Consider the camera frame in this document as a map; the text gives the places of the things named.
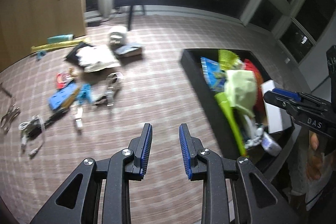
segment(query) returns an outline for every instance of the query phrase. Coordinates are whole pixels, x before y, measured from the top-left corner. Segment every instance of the blue sponge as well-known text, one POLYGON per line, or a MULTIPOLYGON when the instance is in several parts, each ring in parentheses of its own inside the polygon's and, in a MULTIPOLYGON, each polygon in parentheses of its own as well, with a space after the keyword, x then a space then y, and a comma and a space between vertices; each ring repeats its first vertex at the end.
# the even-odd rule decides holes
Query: blue sponge
POLYGON ((74 93, 77 85, 75 83, 69 83, 65 88, 56 92, 49 98, 49 106, 52 110, 58 109, 60 105, 74 93))

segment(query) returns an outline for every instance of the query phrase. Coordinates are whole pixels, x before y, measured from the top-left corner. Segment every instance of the screw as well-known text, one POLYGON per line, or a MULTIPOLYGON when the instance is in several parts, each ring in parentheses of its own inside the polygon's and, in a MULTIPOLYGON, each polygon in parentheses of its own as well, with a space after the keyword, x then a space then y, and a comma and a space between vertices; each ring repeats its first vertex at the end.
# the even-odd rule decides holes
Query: screw
POLYGON ((132 153, 132 150, 127 148, 127 149, 124 149, 121 153, 124 156, 129 156, 132 153))
POLYGON ((203 148, 199 151, 202 155, 209 155, 210 154, 210 150, 207 148, 203 148))
POLYGON ((91 164, 93 164, 93 159, 92 158, 87 158, 87 159, 85 159, 84 160, 84 165, 91 165, 91 164))
POLYGON ((245 157, 240 157, 238 158, 238 161, 240 164, 247 164, 249 162, 249 159, 245 157))

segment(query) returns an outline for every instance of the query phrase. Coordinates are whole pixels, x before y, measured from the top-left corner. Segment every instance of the light green cloth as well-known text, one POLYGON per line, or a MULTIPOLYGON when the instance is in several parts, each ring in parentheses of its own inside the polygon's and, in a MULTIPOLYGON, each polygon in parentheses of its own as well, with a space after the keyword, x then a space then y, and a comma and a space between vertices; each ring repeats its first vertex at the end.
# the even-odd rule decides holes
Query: light green cloth
POLYGON ((227 70, 224 91, 230 105, 242 114, 254 117, 253 106, 257 101, 257 81, 250 70, 227 70))

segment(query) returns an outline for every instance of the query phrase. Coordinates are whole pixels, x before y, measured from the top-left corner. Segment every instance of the checkered fabric surface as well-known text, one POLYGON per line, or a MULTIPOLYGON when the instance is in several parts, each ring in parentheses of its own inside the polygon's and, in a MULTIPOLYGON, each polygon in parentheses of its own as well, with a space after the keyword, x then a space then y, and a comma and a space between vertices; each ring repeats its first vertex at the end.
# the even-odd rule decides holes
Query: checkered fabric surface
MULTIPOLYGON (((90 43, 107 43, 110 27, 123 23, 125 18, 116 18, 87 28, 90 43)), ((112 111, 86 104, 81 135, 74 129, 74 111, 69 113, 45 132, 46 143, 32 160, 27 152, 21 155, 18 125, 36 114, 44 119, 51 115, 48 98, 56 92, 56 73, 71 66, 64 61, 71 49, 49 52, 40 61, 28 56, 0 73, 0 82, 21 109, 9 133, 0 135, 0 196, 16 218, 29 223, 83 159, 111 157, 140 135, 145 122, 153 126, 153 142, 144 180, 130 182, 132 223, 194 223, 201 218, 202 183, 188 181, 184 172, 179 125, 186 122, 205 147, 218 153, 219 148, 179 63, 183 48, 250 50, 272 79, 285 89, 300 89, 267 37, 242 26, 191 17, 134 16, 128 42, 145 46, 143 60, 121 68, 125 79, 112 111)), ((87 81, 87 75, 76 70, 79 82, 87 81)), ((103 80, 92 86, 95 97, 104 90, 103 80)), ((4 93, 0 103, 4 115, 9 105, 4 93)), ((39 142, 41 137, 29 142, 27 151, 39 142)))

